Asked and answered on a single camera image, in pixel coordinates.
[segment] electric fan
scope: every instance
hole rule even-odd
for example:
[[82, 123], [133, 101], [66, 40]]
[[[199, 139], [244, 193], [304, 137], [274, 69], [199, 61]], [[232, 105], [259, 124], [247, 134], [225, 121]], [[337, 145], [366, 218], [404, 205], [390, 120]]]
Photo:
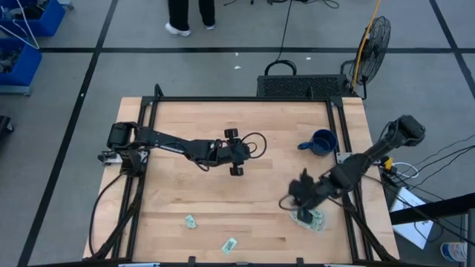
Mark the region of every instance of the electric fan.
[[366, 99], [366, 84], [373, 80], [379, 67], [383, 62], [387, 51], [387, 44], [391, 34], [391, 24], [385, 17], [380, 16], [373, 20], [369, 32], [366, 31], [360, 42], [358, 54], [355, 60], [343, 62], [340, 74], [343, 74], [345, 65], [351, 64], [350, 76], [351, 82], [348, 82], [350, 90], [354, 93], [355, 84], [363, 85], [364, 97]]

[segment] black floor line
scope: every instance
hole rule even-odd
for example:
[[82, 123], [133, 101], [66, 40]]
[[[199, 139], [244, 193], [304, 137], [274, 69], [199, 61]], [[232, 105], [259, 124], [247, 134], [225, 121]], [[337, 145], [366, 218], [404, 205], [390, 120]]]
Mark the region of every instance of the black floor line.
[[79, 113], [81, 112], [82, 104], [87, 95], [89, 84], [91, 83], [92, 76], [96, 69], [97, 59], [99, 58], [100, 48], [104, 45], [105, 37], [107, 35], [109, 26], [111, 25], [112, 17], [117, 6], [118, 0], [112, 0], [111, 6], [107, 16], [105, 17], [104, 25], [102, 26], [101, 33], [99, 35], [99, 40], [97, 41], [94, 54], [92, 55], [91, 62], [89, 63], [88, 70], [86, 71], [84, 81], [82, 82], [81, 89], [79, 90], [76, 104], [74, 105], [73, 112], [69, 119], [68, 126], [66, 127], [66, 132], [59, 147], [58, 155], [53, 165], [50, 177], [46, 184], [46, 189], [43, 193], [41, 202], [39, 203], [38, 210], [36, 211], [35, 219], [31, 226], [30, 232], [28, 233], [27, 240], [24, 244], [22, 254], [20, 255], [18, 266], [27, 266], [31, 254], [33, 253], [36, 240], [41, 230], [43, 221], [45, 219], [48, 206], [53, 196], [54, 188], [56, 187], [56, 182], [58, 181], [59, 174], [61, 172], [62, 164], [65, 161], [66, 153], [68, 152], [69, 144], [71, 143], [71, 138], [73, 137], [74, 128], [76, 127], [77, 120], [79, 118]]
[[447, 38], [448, 44], [454, 50], [455, 59], [457, 60], [457, 63], [459, 64], [460, 70], [462, 71], [465, 81], [467, 82], [468, 88], [470, 88], [472, 95], [475, 97], [475, 81], [474, 81], [474, 78], [472, 77], [470, 70], [468, 69], [467, 63], [463, 59], [463, 56], [461, 54], [462, 50], [460, 50], [459, 47], [457, 46], [457, 43], [455, 42], [455, 39], [453, 38], [451, 30], [448, 28], [447, 22], [445, 21], [444, 16], [442, 15], [442, 12], [440, 11], [439, 5], [437, 4], [436, 0], [429, 0], [429, 2], [430, 2], [430, 5], [432, 6], [434, 13], [436, 14], [437, 20], [440, 23], [440, 27], [442, 28], [442, 31], [445, 34], [445, 38]]
[[[356, 53], [358, 48], [350, 47], [284, 47], [284, 53]], [[104, 47], [100, 53], [278, 53], [279, 47]], [[46, 47], [43, 53], [94, 53], [95, 48], [89, 47]], [[475, 53], [475, 48], [432, 48], [432, 47], [401, 47], [388, 48], [387, 53]]]

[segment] yellow cable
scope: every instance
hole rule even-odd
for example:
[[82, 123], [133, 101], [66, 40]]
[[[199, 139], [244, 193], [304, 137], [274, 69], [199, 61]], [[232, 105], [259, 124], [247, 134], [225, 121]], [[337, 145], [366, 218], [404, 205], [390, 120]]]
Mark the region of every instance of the yellow cable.
[[364, 43], [366, 42], [366, 38], [368, 36], [368, 33], [370, 33], [371, 27], [373, 26], [373, 20], [374, 20], [374, 17], [376, 16], [376, 13], [378, 12], [380, 2], [381, 2], [381, 0], [376, 0], [376, 7], [374, 8], [374, 12], [373, 12], [373, 15], [371, 16], [370, 23], [368, 24], [368, 27], [366, 28], [366, 31], [364, 32], [364, 36], [363, 36], [363, 39], [362, 39], [363, 42], [361, 43], [361, 47], [358, 50], [358, 57], [356, 58], [356, 65], [355, 65], [355, 72], [353, 74], [353, 81], [351, 83], [351, 89], [352, 90], [355, 89], [356, 80], [358, 79], [359, 63], [361, 61], [361, 54], [363, 53], [363, 46], [364, 46]]

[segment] person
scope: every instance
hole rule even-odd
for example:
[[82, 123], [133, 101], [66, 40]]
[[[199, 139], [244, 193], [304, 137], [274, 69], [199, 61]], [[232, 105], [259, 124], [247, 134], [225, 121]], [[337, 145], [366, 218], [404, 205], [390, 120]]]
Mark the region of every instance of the person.
[[[187, 37], [191, 34], [188, 25], [189, 0], [168, 0], [170, 21], [165, 30], [173, 36]], [[214, 0], [200, 0], [200, 13], [207, 30], [214, 29]]]

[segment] gray floor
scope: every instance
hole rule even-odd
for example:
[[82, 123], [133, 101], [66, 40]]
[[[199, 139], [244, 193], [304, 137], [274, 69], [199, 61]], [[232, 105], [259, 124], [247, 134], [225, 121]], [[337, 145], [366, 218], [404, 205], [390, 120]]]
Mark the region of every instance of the gray floor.
[[[287, 4], [269, 6], [256, 0], [217, 0], [217, 27], [205, 31], [197, 3], [191, 2], [187, 39], [172, 38], [163, 30], [167, 22], [164, 0], [119, 0], [104, 47], [278, 47]], [[331, 10], [323, 2], [294, 3], [286, 47], [357, 47], [373, 12], [373, 0], [338, 0]], [[470, 0], [437, 3], [459, 47], [475, 48], [471, 26], [475, 4]], [[111, 0], [75, 0], [51, 38], [42, 47], [95, 47]], [[381, 2], [379, 15], [392, 24], [391, 47], [448, 48], [447, 39], [428, 0]], [[51, 173], [62, 137], [81, 88], [91, 53], [43, 53], [33, 80], [33, 95], [0, 96], [0, 114], [11, 116], [16, 131], [0, 149], [0, 265], [15, 266], [39, 201]], [[167, 96], [254, 96], [256, 79], [276, 53], [101, 53], [91, 80], [68, 153], [62, 166], [45, 222], [30, 264], [79, 260], [84, 251], [88, 220], [97, 196], [102, 166], [96, 155], [105, 148], [111, 123], [123, 96], [149, 95], [160, 83]], [[475, 71], [475, 54], [464, 54]], [[299, 74], [337, 73], [348, 53], [284, 53]], [[285, 67], [272, 74], [286, 74]], [[385, 123], [413, 114], [427, 128], [416, 148], [393, 153], [397, 161], [418, 162], [451, 142], [475, 133], [474, 97], [452, 53], [387, 54], [369, 85], [365, 102], [371, 135], [379, 136]], [[475, 138], [457, 148], [474, 143]], [[471, 169], [475, 152], [461, 156], [422, 186], [441, 197], [475, 191]], [[441, 165], [426, 168], [426, 177]], [[421, 179], [411, 180], [415, 184]], [[435, 197], [415, 191], [434, 201]], [[451, 218], [459, 224], [459, 218]], [[432, 236], [439, 233], [434, 227]], [[403, 260], [453, 266], [442, 259], [438, 246], [457, 241], [445, 234], [423, 251], [397, 237]]]

